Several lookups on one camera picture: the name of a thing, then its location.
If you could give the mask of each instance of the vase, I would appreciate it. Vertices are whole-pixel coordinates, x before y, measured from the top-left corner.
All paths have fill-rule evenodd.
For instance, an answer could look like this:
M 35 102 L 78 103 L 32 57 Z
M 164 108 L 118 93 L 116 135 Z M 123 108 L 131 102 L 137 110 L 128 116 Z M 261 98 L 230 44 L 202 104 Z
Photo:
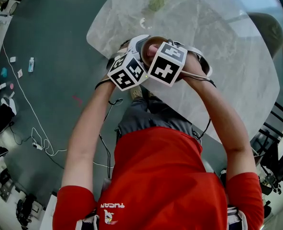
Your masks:
M 154 12 L 157 12 L 165 5 L 166 0 L 150 0 L 149 1 L 149 9 Z

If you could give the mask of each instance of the black chair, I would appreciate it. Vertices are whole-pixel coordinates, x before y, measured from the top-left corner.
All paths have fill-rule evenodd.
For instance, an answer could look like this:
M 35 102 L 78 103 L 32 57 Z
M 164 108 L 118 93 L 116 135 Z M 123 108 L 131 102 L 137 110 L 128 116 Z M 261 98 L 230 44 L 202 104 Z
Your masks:
M 265 181 L 270 184 L 275 193 L 281 194 L 281 186 L 279 183 L 283 181 L 283 156 L 280 160 L 278 160 L 277 142 L 273 142 L 270 145 L 266 153 L 263 155 L 260 165 L 267 174 Z M 273 174 L 269 173 L 265 167 L 271 170 Z
M 249 13 L 260 32 L 272 58 L 283 46 L 283 30 L 278 21 L 271 15 L 265 13 Z

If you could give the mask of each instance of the marble tabletop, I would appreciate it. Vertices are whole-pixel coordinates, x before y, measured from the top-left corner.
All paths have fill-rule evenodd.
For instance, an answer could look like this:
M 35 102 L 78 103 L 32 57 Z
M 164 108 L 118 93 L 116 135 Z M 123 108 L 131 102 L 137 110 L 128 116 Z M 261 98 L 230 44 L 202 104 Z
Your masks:
M 107 0 L 87 41 L 109 58 L 120 44 L 140 34 L 171 38 L 201 50 L 213 68 L 211 79 L 235 108 L 252 139 L 279 93 L 270 53 L 253 22 L 234 0 L 167 0 L 158 12 L 149 0 Z M 143 85 L 201 130 L 208 113 L 186 82 L 167 87 L 149 79 Z M 207 134 L 219 140 L 214 127 Z

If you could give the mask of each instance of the hand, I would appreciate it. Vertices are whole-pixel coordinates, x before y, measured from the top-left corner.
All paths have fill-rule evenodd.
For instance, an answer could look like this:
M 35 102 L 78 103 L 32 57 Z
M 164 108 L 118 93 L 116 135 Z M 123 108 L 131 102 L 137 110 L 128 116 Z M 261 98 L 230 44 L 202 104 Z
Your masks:
M 149 60 L 152 62 L 154 59 L 155 54 L 158 51 L 158 48 L 160 47 L 160 45 L 158 44 L 154 44 L 151 45 L 147 51 L 147 55 L 149 56 Z M 183 71 L 189 72 L 189 73 L 193 73 L 196 75 L 200 75 L 200 76 L 205 76 L 206 74 L 203 72 L 202 67 L 197 59 L 197 56 L 192 53 L 192 52 L 188 52 L 187 53 L 187 57 L 186 57 L 186 62 L 185 65 L 182 69 Z
M 122 49 L 122 48 L 127 47 L 128 44 L 129 44 L 129 42 L 126 42 L 126 43 L 123 44 L 119 49 Z M 109 77 L 107 76 L 107 73 L 106 73 L 106 74 L 104 75 L 104 77 L 100 80 L 100 82 L 103 81 L 103 80 L 106 80 L 106 79 L 109 79 Z M 112 81 L 108 81 L 108 82 L 106 82 L 106 83 L 109 83 L 109 84 L 111 84 L 113 87 L 116 87 L 116 85 L 115 85 Z

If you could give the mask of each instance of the white cable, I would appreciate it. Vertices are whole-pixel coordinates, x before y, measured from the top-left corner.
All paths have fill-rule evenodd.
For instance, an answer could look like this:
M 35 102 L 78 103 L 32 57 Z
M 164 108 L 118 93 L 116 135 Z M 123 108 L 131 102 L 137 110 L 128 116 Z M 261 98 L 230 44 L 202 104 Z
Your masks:
M 210 78 L 208 78 L 208 77 L 204 77 L 204 76 L 196 75 L 196 74 L 189 73 L 189 72 L 186 72 L 186 71 L 181 71 L 181 73 L 184 73 L 184 74 L 186 74 L 186 75 L 188 75 L 188 76 L 192 76 L 192 77 L 200 78 L 200 79 L 210 80 Z
M 99 166 L 103 166 L 103 167 L 108 168 L 108 166 L 106 166 L 106 165 L 104 165 L 104 164 L 100 164 L 100 163 L 96 163 L 96 162 L 93 162 L 93 163 L 96 164 L 96 165 L 99 165 Z
M 22 87 L 21 87 L 21 85 L 20 85 L 20 83 L 19 83 L 19 80 L 18 80 L 18 78 L 17 78 L 17 76 L 16 76 L 16 74 L 15 74 L 15 71 L 14 71 L 14 69 L 13 69 L 13 67 L 12 67 L 12 65 L 11 65 L 11 63 L 10 63 L 10 61 L 9 61 L 9 58 L 8 58 L 7 54 L 6 54 L 4 44 L 3 44 L 2 46 L 3 46 L 3 50 L 4 50 L 4 53 L 5 53 L 5 56 L 6 56 L 6 58 L 7 58 L 7 61 L 8 61 L 9 65 L 10 65 L 10 67 L 11 67 L 11 69 L 12 69 L 12 72 L 13 72 L 13 74 L 14 74 L 16 80 L 17 80 L 17 83 L 18 83 L 18 85 L 19 85 L 19 88 L 20 88 L 20 90 L 21 90 L 23 96 L 25 97 L 27 103 L 28 103 L 29 106 L 31 107 L 31 110 L 33 111 L 33 113 L 34 113 L 34 115 L 35 115 L 35 117 L 36 117 L 36 119 L 37 119 L 37 121 L 38 121 L 38 124 L 39 124 L 39 126 L 41 127 L 41 129 L 42 129 L 42 131 L 43 131 L 43 133 L 44 133 L 44 135 L 45 135 L 45 137 L 46 137 L 46 139 L 44 139 L 44 143 L 43 143 L 43 146 L 42 146 L 42 147 L 43 147 L 43 149 L 45 150 L 45 152 L 46 152 L 48 155 L 50 155 L 50 156 L 55 156 L 56 153 L 54 154 L 54 149 L 53 149 L 53 147 L 52 147 L 52 144 L 51 144 L 51 142 L 49 141 L 49 138 L 47 137 L 47 135 L 46 135 L 44 129 L 42 128 L 41 123 L 40 123 L 40 121 L 39 121 L 39 119 L 38 119 L 38 117 L 37 117 L 37 115 L 36 115 L 36 113 L 35 113 L 35 111 L 34 111 L 32 105 L 30 104 L 30 102 L 29 102 L 28 99 L 26 98 L 25 93 L 24 93 L 24 91 L 23 91 L 23 89 L 22 89 Z M 45 149 L 45 141 L 46 141 L 46 140 L 47 140 L 47 142 L 48 142 L 48 147 Z M 53 152 L 52 155 L 49 154 L 49 153 L 46 151 L 50 146 L 51 146 L 51 149 L 52 149 L 52 152 Z
M 14 69 L 13 69 L 13 67 L 12 67 L 12 65 L 11 65 L 11 63 L 10 63 L 10 61 L 9 61 L 9 58 L 8 58 L 7 54 L 6 54 L 4 44 L 3 44 L 2 46 L 3 46 L 3 50 L 4 50 L 4 53 L 5 53 L 5 56 L 6 56 L 6 58 L 7 58 L 8 64 L 10 65 L 10 67 L 11 67 L 11 69 L 12 69 L 13 75 L 15 76 L 15 78 L 16 78 L 16 80 L 17 80 L 17 83 L 18 83 L 18 85 L 19 85 L 19 88 L 20 88 L 20 90 L 21 90 L 21 92 L 22 92 L 24 98 L 26 99 L 27 103 L 28 103 L 29 106 L 31 107 L 31 110 L 33 111 L 33 113 L 34 113 L 34 115 L 35 115 L 35 117 L 36 117 L 36 119 L 37 119 L 37 121 L 38 121 L 38 124 L 39 124 L 39 126 L 41 127 L 41 129 L 42 129 L 42 131 L 43 131 L 43 133 L 44 133 L 44 135 L 45 135 L 45 137 L 46 137 L 46 139 L 44 139 L 44 142 L 42 143 L 42 137 L 38 134 L 38 131 L 33 127 L 33 128 L 32 128 L 32 139 L 37 143 L 37 141 L 33 138 L 33 131 L 36 131 L 37 135 L 40 137 L 41 147 L 43 148 L 43 150 L 45 151 L 45 153 L 46 153 L 47 155 L 51 156 L 51 157 L 55 156 L 58 152 L 67 151 L 67 149 L 65 149 L 65 150 L 58 150 L 56 153 L 54 153 L 54 149 L 53 149 L 53 147 L 52 147 L 52 144 L 51 144 L 49 138 L 47 137 L 47 135 L 46 135 L 44 129 L 42 128 L 41 123 L 40 123 L 40 121 L 39 121 L 39 119 L 38 119 L 38 117 L 37 117 L 37 115 L 36 115 L 36 113 L 35 113 L 35 111 L 34 111 L 32 105 L 31 105 L 31 103 L 30 103 L 30 102 L 28 101 L 28 99 L 26 98 L 25 93 L 24 93 L 24 91 L 23 91 L 23 89 L 22 89 L 22 87 L 21 87 L 21 85 L 20 85 L 20 83 L 19 83 L 19 80 L 18 80 L 18 78 L 17 78 L 17 76 L 16 76 L 16 74 L 15 74 L 15 71 L 14 71 Z M 45 148 L 45 141 L 48 142 L 47 148 Z M 47 149 L 49 149 L 50 146 L 51 146 L 51 149 L 52 149 L 52 152 L 53 152 L 52 154 L 50 154 L 50 153 L 48 153 L 48 152 L 46 151 Z M 96 164 L 96 165 L 99 165 L 99 166 L 107 167 L 106 165 L 103 165 L 103 164 L 99 164 L 99 163 L 95 163 L 95 162 L 93 162 L 93 163 Z

